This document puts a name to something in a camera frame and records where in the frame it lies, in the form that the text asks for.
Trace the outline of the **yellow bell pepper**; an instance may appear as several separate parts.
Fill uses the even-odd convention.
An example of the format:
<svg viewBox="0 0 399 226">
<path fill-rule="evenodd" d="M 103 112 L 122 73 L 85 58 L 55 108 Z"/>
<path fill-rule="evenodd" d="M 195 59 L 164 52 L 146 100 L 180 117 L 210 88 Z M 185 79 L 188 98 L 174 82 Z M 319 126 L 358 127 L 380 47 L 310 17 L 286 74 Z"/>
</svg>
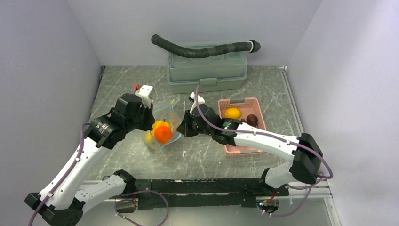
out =
<svg viewBox="0 0 399 226">
<path fill-rule="evenodd" d="M 153 131 L 155 131 L 158 127 L 161 127 L 161 126 L 171 129 L 171 124 L 167 121 L 156 121 L 153 124 L 152 129 L 153 129 Z"/>
</svg>

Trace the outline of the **clear zip top bag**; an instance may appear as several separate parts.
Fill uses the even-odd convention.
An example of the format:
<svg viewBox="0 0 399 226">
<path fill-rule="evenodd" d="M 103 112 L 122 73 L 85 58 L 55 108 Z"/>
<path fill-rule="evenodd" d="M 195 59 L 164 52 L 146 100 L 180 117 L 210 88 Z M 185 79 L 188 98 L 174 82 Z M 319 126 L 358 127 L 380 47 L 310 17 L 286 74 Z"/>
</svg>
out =
<svg viewBox="0 0 399 226">
<path fill-rule="evenodd" d="M 154 106 L 152 130 L 142 135 L 142 141 L 148 148 L 162 152 L 165 146 L 180 138 L 181 134 L 176 129 L 182 120 L 175 112 L 175 104 L 173 99 Z"/>
</svg>

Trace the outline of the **orange fruit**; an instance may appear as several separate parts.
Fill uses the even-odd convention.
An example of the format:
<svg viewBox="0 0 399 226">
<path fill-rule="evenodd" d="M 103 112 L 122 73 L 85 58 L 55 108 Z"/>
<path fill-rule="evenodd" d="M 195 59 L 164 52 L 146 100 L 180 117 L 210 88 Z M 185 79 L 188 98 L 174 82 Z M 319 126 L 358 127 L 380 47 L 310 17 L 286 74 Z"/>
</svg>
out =
<svg viewBox="0 0 399 226">
<path fill-rule="evenodd" d="M 153 135 L 158 143 L 165 144 L 172 138 L 173 134 L 171 129 L 161 126 L 153 132 Z"/>
</svg>

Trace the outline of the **yellow mango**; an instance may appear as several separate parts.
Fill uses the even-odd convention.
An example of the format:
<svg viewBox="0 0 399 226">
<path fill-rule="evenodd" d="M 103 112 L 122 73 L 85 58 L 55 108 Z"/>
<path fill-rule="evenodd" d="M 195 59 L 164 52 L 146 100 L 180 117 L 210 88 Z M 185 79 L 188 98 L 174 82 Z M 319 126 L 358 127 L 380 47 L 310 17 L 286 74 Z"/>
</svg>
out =
<svg viewBox="0 0 399 226">
<path fill-rule="evenodd" d="M 235 108 L 235 107 L 228 108 L 228 109 L 225 111 L 225 113 L 224 113 L 224 116 L 225 116 L 226 118 L 231 118 L 231 119 L 235 119 L 235 120 L 240 119 L 240 118 L 241 118 L 241 115 L 242 115 L 241 110 L 238 109 L 238 108 Z"/>
</svg>

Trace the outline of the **yellow lemon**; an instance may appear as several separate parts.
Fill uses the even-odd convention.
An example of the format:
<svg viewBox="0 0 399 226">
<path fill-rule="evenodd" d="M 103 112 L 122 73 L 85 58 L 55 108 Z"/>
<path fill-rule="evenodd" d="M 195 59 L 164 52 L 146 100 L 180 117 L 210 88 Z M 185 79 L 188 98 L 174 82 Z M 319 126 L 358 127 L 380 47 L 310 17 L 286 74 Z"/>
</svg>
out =
<svg viewBox="0 0 399 226">
<path fill-rule="evenodd" d="M 144 136 L 144 143 L 146 145 L 151 145 L 155 143 L 154 137 L 152 135 L 152 131 L 146 131 Z"/>
</svg>

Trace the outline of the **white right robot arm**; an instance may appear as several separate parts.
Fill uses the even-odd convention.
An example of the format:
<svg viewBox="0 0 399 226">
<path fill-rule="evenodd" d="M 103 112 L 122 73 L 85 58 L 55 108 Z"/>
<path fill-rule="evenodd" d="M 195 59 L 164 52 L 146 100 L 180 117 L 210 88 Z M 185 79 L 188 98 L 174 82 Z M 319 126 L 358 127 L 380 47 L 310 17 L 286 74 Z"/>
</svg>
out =
<svg viewBox="0 0 399 226">
<path fill-rule="evenodd" d="M 284 159 L 285 163 L 264 170 L 259 183 L 264 195 L 271 195 L 290 182 L 313 185 L 324 176 L 320 171 L 323 153 L 308 133 L 296 137 L 268 132 L 241 120 L 221 118 L 206 104 L 185 111 L 176 130 L 185 137 L 204 134 L 222 145 L 250 147 Z"/>
</svg>

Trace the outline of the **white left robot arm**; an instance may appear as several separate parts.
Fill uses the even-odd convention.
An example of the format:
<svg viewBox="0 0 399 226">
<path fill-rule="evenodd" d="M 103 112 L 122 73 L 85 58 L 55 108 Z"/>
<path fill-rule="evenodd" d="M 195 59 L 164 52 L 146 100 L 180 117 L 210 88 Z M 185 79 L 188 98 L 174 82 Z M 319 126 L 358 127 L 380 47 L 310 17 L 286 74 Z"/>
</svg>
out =
<svg viewBox="0 0 399 226">
<path fill-rule="evenodd" d="M 152 110 L 149 94 L 137 91 L 120 96 L 107 114 L 93 119 L 86 130 L 80 131 L 80 144 L 72 157 L 45 188 L 28 194 L 25 203 L 51 226 L 74 226 L 84 213 L 105 199 L 132 196 L 136 179 L 122 169 L 90 188 L 79 188 L 98 161 L 126 134 L 152 129 Z"/>
</svg>

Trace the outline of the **dark red plum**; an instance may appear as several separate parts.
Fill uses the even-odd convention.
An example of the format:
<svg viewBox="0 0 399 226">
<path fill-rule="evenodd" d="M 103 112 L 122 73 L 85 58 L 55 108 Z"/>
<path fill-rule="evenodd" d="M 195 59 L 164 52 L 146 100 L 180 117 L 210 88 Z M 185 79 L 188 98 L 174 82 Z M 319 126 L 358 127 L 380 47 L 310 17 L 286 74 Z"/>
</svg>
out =
<svg viewBox="0 0 399 226">
<path fill-rule="evenodd" d="M 249 114 L 249 115 L 246 117 L 246 123 L 247 123 L 248 125 L 253 126 L 253 127 L 257 127 L 258 124 L 259 124 L 259 119 L 258 119 L 258 117 L 257 117 L 256 115 L 254 115 L 254 114 Z"/>
</svg>

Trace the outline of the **green plastic storage box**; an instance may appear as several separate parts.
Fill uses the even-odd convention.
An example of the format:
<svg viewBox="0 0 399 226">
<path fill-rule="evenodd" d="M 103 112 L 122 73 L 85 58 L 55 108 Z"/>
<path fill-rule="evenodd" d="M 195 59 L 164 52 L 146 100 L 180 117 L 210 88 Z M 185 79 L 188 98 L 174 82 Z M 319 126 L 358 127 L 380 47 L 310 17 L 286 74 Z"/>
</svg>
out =
<svg viewBox="0 0 399 226">
<path fill-rule="evenodd" d="M 247 56 L 243 52 L 208 58 L 185 58 L 168 55 L 167 80 L 172 93 L 239 89 L 247 78 Z"/>
</svg>

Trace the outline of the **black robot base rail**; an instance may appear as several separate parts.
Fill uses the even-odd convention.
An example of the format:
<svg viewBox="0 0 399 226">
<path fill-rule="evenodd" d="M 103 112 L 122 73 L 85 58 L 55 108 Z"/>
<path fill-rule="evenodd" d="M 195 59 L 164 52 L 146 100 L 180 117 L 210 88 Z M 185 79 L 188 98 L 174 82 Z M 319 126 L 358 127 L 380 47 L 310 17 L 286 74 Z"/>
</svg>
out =
<svg viewBox="0 0 399 226">
<path fill-rule="evenodd" d="M 259 178 L 138 179 L 116 198 L 136 198 L 139 210 L 164 207 L 241 206 L 255 208 L 262 199 L 285 197 L 285 186 L 271 190 Z"/>
</svg>

